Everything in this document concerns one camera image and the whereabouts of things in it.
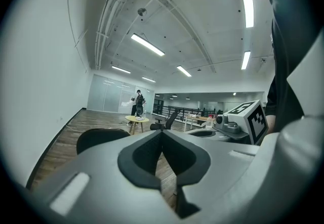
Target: black shirt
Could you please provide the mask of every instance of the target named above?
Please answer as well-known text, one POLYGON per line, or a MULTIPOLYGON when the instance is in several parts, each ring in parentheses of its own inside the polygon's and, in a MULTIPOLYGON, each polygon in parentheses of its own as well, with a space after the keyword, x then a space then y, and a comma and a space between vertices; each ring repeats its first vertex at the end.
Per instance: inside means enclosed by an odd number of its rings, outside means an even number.
POLYGON ((307 54, 321 28, 309 0, 270 0, 273 7, 272 37, 275 54, 275 79, 266 107, 266 115, 275 114, 274 131, 300 119, 302 108, 287 77, 307 54))

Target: fluorescent ceiling light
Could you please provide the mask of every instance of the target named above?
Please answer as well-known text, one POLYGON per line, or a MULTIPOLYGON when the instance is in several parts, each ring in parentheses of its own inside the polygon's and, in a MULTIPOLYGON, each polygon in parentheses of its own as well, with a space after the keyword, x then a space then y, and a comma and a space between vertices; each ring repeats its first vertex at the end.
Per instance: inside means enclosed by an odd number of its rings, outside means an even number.
POLYGON ((177 68, 181 70, 183 73, 185 73, 187 76, 191 76, 183 67, 178 66, 177 68))
POLYGON ((144 40, 137 34, 133 34, 131 37, 133 40, 137 41, 141 45, 144 45, 145 47, 149 48, 151 51, 155 52, 156 54, 163 56, 165 53, 163 51, 160 51, 157 47, 150 44, 147 40, 144 40))
POLYGON ((243 0, 245 10, 245 23, 246 27, 250 28, 254 26, 254 9, 253 0, 243 0))
POLYGON ((115 66, 112 66, 112 68, 114 68, 114 69, 118 69, 118 70, 123 71, 123 72, 126 72, 126 73, 128 73, 128 74, 131 74, 129 71, 124 70, 124 69, 121 69, 121 68, 117 68, 117 67, 115 67, 115 66))
POLYGON ((148 78, 146 78, 146 77, 142 77, 143 79, 145 79, 145 80, 148 80, 148 81, 151 81, 151 82, 156 82, 156 81, 154 81, 154 80, 151 80, 151 79, 148 79, 148 78))
POLYGON ((244 52, 244 58, 243 58, 243 63, 242 63, 242 68, 241 69, 246 69, 248 66, 249 58, 250 58, 251 52, 244 52))

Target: round wooden table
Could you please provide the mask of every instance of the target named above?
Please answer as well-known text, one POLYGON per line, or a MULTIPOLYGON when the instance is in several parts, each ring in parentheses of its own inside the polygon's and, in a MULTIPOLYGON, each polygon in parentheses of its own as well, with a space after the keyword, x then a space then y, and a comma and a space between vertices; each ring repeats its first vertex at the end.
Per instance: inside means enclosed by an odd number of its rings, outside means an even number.
POLYGON ((138 116, 131 116, 131 115, 125 116, 125 118, 128 121, 131 121, 132 122, 131 129, 130 129, 130 133, 131 133, 132 132, 132 128, 133 128, 133 134, 132 135, 134 135, 134 133, 135 133, 136 123, 139 123, 139 122, 141 123, 142 132, 144 132, 143 131, 143 123, 149 121, 149 119, 147 119, 147 118, 144 118, 144 120, 142 120, 142 121, 138 121, 138 120, 136 120, 136 117, 138 117, 138 116))

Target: black chair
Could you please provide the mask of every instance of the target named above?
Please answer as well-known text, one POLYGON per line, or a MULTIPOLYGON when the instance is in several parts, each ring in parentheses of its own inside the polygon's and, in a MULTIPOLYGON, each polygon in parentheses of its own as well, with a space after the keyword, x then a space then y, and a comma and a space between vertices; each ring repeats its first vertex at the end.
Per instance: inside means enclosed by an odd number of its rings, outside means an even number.
POLYGON ((174 120, 176 119, 176 117, 178 116, 179 112, 180 112, 179 109, 175 110, 175 112, 173 114, 171 114, 170 118, 166 121, 165 126, 163 123, 160 122, 160 121, 162 121, 161 119, 156 118, 156 120, 158 120, 158 122, 151 124, 150 130, 171 129, 171 125, 174 122, 174 120))
POLYGON ((83 132, 76 142, 76 153, 93 146, 119 140, 128 137, 130 134, 122 129, 89 129, 83 132))

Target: railing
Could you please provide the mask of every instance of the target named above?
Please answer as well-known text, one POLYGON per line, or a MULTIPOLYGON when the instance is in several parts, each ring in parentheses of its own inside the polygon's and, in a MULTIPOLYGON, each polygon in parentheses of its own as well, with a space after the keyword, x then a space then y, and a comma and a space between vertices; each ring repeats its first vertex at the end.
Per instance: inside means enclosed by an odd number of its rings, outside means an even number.
MULTIPOLYGON (((176 119, 184 121, 185 117, 188 116, 189 114, 196 114, 198 116, 202 117, 208 117, 210 114, 215 114, 215 109, 213 111, 204 111, 200 109, 192 109, 192 108, 183 108, 183 107, 176 107, 176 106, 162 106, 162 105, 153 105, 153 113, 162 115, 165 118, 169 118, 172 113, 175 112, 175 110, 180 110, 178 113, 176 119)), ((197 123, 199 125, 202 124, 201 121, 197 120, 197 123)))

